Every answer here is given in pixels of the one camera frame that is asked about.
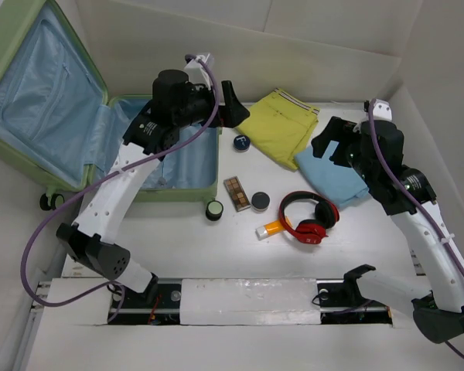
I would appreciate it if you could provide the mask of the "dark blue round tin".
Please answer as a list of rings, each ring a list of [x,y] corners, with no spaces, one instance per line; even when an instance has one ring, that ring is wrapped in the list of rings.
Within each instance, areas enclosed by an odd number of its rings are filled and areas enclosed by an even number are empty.
[[[247,151],[251,146],[251,140],[247,135],[237,135],[233,139],[233,147],[235,151],[238,152],[245,152]]]

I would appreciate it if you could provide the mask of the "yellow shorts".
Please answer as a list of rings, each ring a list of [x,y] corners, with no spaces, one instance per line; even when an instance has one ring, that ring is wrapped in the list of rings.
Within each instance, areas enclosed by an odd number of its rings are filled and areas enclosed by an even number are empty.
[[[281,88],[252,104],[250,116],[237,130],[279,165],[295,171],[295,156],[304,151],[318,124],[320,109]]]

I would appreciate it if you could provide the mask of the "light blue cloth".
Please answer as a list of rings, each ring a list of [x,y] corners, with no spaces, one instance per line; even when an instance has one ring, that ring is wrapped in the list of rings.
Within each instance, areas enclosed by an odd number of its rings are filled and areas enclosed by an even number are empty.
[[[338,143],[331,141],[323,157],[312,155],[312,147],[306,148],[295,156],[300,172],[314,190],[343,209],[368,195],[364,181],[352,169],[334,165],[329,157]]]

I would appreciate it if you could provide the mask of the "eyeshadow palette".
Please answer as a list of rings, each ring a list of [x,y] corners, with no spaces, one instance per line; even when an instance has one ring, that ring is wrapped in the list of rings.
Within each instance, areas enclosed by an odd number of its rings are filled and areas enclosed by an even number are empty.
[[[225,179],[223,183],[237,212],[251,207],[251,203],[238,177],[234,176]]]

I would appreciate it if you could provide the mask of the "black round compact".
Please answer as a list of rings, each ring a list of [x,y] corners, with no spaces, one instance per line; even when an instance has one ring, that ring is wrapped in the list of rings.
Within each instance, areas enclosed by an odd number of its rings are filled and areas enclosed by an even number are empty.
[[[251,205],[256,212],[264,212],[270,206],[270,196],[265,192],[256,192],[251,197]]]

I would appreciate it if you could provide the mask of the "orange tube white cap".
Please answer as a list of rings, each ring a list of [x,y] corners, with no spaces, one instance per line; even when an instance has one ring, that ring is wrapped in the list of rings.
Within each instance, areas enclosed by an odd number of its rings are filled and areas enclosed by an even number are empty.
[[[258,227],[255,230],[255,233],[258,240],[264,240],[283,231],[285,231],[285,228],[281,224],[280,220],[276,220]]]

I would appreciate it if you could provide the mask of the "green hard-shell suitcase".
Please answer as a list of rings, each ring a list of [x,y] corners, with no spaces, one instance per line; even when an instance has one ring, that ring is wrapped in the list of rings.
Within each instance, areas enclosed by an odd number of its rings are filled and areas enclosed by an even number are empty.
[[[61,206],[112,166],[146,95],[110,97],[74,27],[54,1],[0,5],[0,159]]]

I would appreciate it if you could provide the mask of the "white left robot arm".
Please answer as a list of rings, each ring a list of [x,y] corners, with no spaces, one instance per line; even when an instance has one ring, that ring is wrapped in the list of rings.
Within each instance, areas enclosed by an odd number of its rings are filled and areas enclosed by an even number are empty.
[[[132,119],[108,175],[97,185],[90,205],[73,221],[63,223],[56,235],[77,263],[130,291],[140,306],[151,305],[158,278],[116,244],[116,236],[129,206],[145,180],[173,149],[183,148],[183,129],[235,128],[249,117],[229,80],[221,83],[224,103],[214,85],[191,83],[181,70],[163,70],[153,82],[152,98]]]

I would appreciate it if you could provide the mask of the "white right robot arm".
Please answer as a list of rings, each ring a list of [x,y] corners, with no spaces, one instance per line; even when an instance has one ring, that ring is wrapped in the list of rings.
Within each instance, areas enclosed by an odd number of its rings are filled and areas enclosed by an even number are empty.
[[[435,344],[464,334],[464,260],[425,175],[403,163],[403,133],[385,120],[356,124],[331,117],[312,139],[314,156],[322,157],[333,142],[337,146],[330,161],[352,168],[363,179],[405,235],[429,281],[428,286],[410,286],[363,264],[344,274],[344,299],[353,305],[375,300],[394,308],[412,318]]]

